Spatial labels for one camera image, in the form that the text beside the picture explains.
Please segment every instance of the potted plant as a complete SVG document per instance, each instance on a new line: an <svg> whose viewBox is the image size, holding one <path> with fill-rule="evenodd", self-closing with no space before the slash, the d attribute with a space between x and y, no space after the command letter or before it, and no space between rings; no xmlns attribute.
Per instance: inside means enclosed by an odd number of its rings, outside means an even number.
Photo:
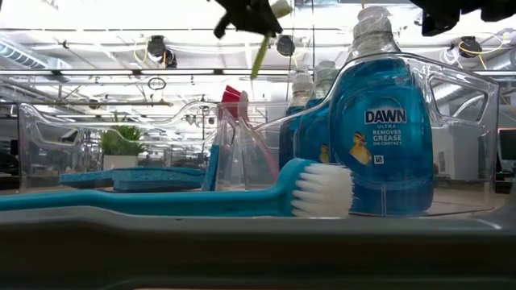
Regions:
<svg viewBox="0 0 516 290"><path fill-rule="evenodd" d="M144 145L132 141L139 141L141 135L136 126L112 126L103 133L101 148L104 155L104 170L136 166L138 154L144 151Z"/></svg>

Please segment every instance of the white bristles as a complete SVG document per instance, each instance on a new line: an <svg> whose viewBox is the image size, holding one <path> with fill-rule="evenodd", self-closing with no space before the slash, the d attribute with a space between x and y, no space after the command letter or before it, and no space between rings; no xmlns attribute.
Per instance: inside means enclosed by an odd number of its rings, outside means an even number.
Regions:
<svg viewBox="0 0 516 290"><path fill-rule="evenodd" d="M353 202L349 169L335 165L311 164L299 176L294 190L292 214L304 218L345 218Z"/></svg>

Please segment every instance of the robotic arm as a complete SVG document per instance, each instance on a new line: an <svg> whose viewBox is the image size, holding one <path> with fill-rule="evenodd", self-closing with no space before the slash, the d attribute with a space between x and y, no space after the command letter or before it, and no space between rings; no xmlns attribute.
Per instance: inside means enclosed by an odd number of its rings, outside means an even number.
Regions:
<svg viewBox="0 0 516 290"><path fill-rule="evenodd" d="M268 0L215 0L224 9L214 34L222 38L231 23L239 31L262 35L276 35L282 32L274 17ZM447 0L446 4L436 0L411 0L423 9L422 34L433 36L451 30L461 14L481 9L481 18L486 22L506 19L516 13L516 0Z"/></svg>

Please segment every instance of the green plant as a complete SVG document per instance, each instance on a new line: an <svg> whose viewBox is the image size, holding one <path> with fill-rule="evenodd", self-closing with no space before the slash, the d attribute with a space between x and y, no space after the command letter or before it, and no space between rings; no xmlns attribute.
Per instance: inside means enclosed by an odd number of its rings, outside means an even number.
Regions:
<svg viewBox="0 0 516 290"><path fill-rule="evenodd" d="M137 156L144 151L144 145L131 141L138 141L141 131L136 126L112 126L101 136L101 147L104 155L133 155Z"/></svg>

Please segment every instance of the plastic bottle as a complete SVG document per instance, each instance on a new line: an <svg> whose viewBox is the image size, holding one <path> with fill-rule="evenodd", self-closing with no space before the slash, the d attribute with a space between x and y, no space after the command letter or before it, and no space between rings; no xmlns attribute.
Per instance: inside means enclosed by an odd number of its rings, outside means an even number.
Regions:
<svg viewBox="0 0 516 290"><path fill-rule="evenodd" d="M315 66L314 92L306 103L306 109L318 105L326 98L338 73L333 61L323 60ZM329 162L327 115L328 110L316 110L301 117L298 132L294 135L296 157L322 163Z"/></svg>
<svg viewBox="0 0 516 290"><path fill-rule="evenodd" d="M348 64L329 102L330 150L353 171L352 210L380 215L419 214L433 198L431 125L422 89L399 52L388 12L359 13Z"/></svg>
<svg viewBox="0 0 516 290"><path fill-rule="evenodd" d="M297 71L292 81L292 100L290 100L285 115L288 116L304 110L313 89L314 83L312 82L312 76L308 73L308 70L303 69ZM299 120L299 117L291 118L281 124L279 151L280 169L294 157L294 133L299 127Z"/></svg>

